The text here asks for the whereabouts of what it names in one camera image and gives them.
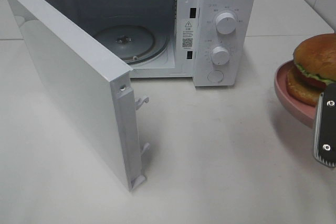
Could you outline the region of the white microwave oven body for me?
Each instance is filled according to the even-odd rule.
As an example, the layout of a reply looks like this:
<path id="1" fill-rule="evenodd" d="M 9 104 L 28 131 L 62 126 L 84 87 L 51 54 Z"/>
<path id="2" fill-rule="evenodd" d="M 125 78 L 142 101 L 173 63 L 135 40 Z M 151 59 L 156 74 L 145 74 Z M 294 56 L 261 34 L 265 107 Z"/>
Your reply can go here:
<path id="1" fill-rule="evenodd" d="M 235 83 L 239 61 L 254 0 L 45 0 L 82 30 L 94 36 L 109 27 L 138 25 L 166 33 L 169 42 L 156 57 L 129 65 L 131 78 L 192 78 L 195 86 L 231 86 Z M 222 12 L 236 15 L 235 30 L 220 34 L 215 18 Z M 181 47 L 181 21 L 194 19 L 192 49 Z M 212 50 L 222 46 L 229 62 L 212 63 Z M 220 70 L 220 83 L 208 81 L 208 74 Z"/>

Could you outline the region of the white warning label sticker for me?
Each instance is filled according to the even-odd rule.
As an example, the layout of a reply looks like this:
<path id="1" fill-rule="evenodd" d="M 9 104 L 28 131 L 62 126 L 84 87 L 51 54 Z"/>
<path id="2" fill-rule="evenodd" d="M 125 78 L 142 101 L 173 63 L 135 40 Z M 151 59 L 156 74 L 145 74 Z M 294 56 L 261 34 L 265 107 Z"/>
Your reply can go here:
<path id="1" fill-rule="evenodd" d="M 183 19 L 181 21 L 181 47 L 182 49 L 192 49 L 195 35 L 194 19 Z"/>

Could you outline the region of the burger with lettuce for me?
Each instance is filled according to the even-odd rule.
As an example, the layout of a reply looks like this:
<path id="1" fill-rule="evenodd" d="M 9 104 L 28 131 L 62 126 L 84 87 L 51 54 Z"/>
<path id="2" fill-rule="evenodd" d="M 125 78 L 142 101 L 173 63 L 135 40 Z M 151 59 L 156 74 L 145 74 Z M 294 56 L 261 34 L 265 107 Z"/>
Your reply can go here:
<path id="1" fill-rule="evenodd" d="M 293 52 L 293 66 L 286 76 L 287 92 L 310 106 L 317 105 L 330 84 L 335 84 L 335 33 L 301 42 Z"/>

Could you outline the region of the white timer knob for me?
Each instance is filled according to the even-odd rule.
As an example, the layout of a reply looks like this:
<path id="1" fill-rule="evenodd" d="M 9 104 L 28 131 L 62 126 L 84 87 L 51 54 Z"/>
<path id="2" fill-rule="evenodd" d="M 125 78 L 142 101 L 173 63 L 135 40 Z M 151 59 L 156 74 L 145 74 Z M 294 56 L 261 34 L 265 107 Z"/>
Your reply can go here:
<path id="1" fill-rule="evenodd" d="M 211 59 L 213 64 L 221 66 L 229 62 L 230 54 L 226 48 L 217 46 L 212 50 Z"/>

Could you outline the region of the white microwave door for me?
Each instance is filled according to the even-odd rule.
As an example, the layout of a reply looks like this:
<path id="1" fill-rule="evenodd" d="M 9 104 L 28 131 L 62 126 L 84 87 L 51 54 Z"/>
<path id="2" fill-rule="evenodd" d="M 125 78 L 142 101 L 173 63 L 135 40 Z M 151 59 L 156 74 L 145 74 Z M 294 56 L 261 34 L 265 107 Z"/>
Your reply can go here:
<path id="1" fill-rule="evenodd" d="M 131 67 L 45 0 L 8 0 L 38 75 L 119 181 L 145 181 Z"/>

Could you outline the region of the pink round plate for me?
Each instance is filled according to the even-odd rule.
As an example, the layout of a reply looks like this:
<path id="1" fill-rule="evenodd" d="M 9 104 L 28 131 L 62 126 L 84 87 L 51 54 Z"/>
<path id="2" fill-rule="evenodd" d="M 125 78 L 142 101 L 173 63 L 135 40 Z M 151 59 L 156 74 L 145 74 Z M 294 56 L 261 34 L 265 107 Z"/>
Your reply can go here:
<path id="1" fill-rule="evenodd" d="M 278 97 L 282 106 L 299 122 L 309 128 L 313 128 L 316 116 L 316 109 L 314 106 L 303 103 L 291 96 L 286 87 L 287 72 L 294 66 L 292 60 L 283 63 L 276 70 L 274 77 L 274 88 L 276 96 Z"/>

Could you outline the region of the white upper power knob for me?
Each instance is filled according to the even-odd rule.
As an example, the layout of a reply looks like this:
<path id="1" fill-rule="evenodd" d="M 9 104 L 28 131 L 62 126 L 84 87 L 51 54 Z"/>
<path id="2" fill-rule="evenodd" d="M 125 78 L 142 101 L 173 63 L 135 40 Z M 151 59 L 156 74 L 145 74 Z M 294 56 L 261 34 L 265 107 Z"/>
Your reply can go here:
<path id="1" fill-rule="evenodd" d="M 217 31 L 222 35 L 232 33 L 237 25 L 236 15 L 232 12 L 222 12 L 215 18 L 215 26 Z"/>

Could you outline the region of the glass microwave turntable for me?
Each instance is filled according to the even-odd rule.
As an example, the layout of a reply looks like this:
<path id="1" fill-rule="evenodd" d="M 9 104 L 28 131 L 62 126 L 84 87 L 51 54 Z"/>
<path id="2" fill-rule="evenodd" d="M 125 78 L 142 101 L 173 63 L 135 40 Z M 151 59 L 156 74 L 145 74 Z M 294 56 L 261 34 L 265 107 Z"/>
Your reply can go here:
<path id="1" fill-rule="evenodd" d="M 129 65 L 159 55 L 167 46 L 166 33 L 138 25 L 118 25 L 98 32 L 94 38 Z"/>

